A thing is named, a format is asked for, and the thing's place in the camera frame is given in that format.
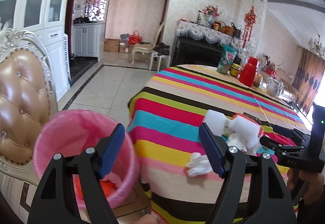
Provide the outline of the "person's left hand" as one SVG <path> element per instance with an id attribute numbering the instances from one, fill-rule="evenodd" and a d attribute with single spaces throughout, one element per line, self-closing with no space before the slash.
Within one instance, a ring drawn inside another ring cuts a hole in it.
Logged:
<path id="1" fill-rule="evenodd" d="M 157 218 L 155 215 L 146 214 L 137 221 L 132 222 L 132 224 L 158 224 L 159 222 L 160 219 Z"/>

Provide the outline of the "person's right hand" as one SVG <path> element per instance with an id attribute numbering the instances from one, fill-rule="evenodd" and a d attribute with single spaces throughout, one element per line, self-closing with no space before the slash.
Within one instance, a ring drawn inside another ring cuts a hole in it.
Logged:
<path id="1" fill-rule="evenodd" d="M 292 168 L 287 172 L 287 187 L 289 190 L 293 190 L 295 187 L 294 174 L 294 169 Z M 299 178 L 309 184 L 302 196 L 305 204 L 311 205 L 317 202 L 324 190 L 324 175 L 322 173 L 300 171 Z"/>

